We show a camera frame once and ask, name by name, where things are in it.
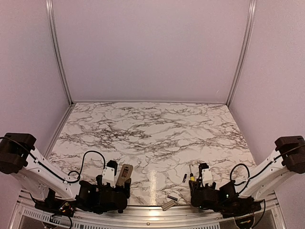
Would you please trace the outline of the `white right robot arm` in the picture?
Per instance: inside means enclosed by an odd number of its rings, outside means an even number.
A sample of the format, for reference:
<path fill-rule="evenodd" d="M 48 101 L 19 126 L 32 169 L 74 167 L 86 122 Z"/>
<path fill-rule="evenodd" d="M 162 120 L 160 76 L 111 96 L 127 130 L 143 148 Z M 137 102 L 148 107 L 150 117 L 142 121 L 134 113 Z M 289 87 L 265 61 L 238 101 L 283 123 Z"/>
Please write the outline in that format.
<path fill-rule="evenodd" d="M 302 136 L 283 136 L 276 148 L 253 170 L 217 188 L 212 172 L 201 163 L 198 178 L 191 177 L 191 205 L 219 212 L 224 218 L 238 217 L 261 210 L 261 203 L 284 181 L 305 172 L 305 140 Z"/>

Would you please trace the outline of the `yellow handled screwdriver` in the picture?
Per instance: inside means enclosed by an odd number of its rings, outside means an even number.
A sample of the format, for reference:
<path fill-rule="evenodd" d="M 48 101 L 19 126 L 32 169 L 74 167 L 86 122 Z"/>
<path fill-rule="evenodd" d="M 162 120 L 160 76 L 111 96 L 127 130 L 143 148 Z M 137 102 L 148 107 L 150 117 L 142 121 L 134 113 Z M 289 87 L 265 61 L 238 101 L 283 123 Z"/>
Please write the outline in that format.
<path fill-rule="evenodd" d="M 192 173 L 192 167 L 189 165 L 189 170 L 190 170 L 190 181 L 194 182 L 195 181 L 195 177 Z"/>

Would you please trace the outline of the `grey battery compartment cover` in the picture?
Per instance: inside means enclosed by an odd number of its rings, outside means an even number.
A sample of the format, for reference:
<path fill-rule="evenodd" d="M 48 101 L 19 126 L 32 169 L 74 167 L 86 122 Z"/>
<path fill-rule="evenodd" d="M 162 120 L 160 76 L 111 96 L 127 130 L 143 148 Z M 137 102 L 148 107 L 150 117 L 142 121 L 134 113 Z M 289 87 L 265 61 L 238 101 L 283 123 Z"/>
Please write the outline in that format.
<path fill-rule="evenodd" d="M 176 204 L 175 200 L 170 200 L 167 203 L 163 204 L 161 206 L 161 208 L 163 211 L 166 211 L 166 210 L 170 209 L 171 207 L 175 206 L 175 204 Z"/>

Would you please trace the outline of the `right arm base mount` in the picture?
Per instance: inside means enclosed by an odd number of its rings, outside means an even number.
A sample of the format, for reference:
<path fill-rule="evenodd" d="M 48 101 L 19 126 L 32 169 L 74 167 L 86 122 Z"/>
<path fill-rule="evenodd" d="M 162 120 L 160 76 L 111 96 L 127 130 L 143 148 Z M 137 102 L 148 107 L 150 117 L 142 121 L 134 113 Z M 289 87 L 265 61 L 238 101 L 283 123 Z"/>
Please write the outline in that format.
<path fill-rule="evenodd" d="M 220 210 L 222 217 L 241 217 L 243 215 L 252 214 L 262 209 L 262 200 L 254 201 L 252 197 L 235 198 L 231 202 L 225 202 Z"/>

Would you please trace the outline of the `white remote control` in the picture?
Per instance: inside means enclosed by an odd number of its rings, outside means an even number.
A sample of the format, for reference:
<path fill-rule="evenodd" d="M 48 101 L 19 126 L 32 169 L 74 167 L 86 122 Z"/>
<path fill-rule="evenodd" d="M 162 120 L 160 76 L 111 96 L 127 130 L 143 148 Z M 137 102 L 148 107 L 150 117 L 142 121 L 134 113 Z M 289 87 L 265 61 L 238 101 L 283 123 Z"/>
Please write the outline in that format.
<path fill-rule="evenodd" d="M 131 178 L 133 166 L 130 164 L 123 164 L 116 181 L 116 186 L 123 187 L 125 182 Z"/>

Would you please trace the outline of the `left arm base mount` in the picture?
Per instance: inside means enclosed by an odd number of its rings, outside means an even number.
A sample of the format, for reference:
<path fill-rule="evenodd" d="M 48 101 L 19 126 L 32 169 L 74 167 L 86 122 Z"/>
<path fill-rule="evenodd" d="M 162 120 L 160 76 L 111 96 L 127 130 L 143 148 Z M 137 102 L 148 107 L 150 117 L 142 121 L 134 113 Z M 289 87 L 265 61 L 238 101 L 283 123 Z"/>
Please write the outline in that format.
<path fill-rule="evenodd" d="M 67 217 L 73 217 L 76 210 L 76 200 L 67 201 L 55 197 L 55 191 L 49 189 L 47 197 L 43 200 L 31 199 L 35 203 L 35 208 L 53 213 L 55 215 L 62 215 Z"/>

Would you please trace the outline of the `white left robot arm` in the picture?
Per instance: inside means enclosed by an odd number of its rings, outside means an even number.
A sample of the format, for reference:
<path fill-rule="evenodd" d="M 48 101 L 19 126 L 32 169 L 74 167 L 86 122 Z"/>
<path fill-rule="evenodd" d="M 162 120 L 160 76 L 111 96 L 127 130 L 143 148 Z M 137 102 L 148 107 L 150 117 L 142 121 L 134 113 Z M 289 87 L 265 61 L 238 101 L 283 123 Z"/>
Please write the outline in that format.
<path fill-rule="evenodd" d="M 35 208 L 55 216 L 73 217 L 76 209 L 95 214 L 123 213 L 131 187 L 131 165 L 124 165 L 115 179 L 118 164 L 102 157 L 101 173 L 92 184 L 81 171 L 68 174 L 54 167 L 34 146 L 31 134 L 7 133 L 0 139 L 0 171 L 15 177 L 26 188 Z"/>

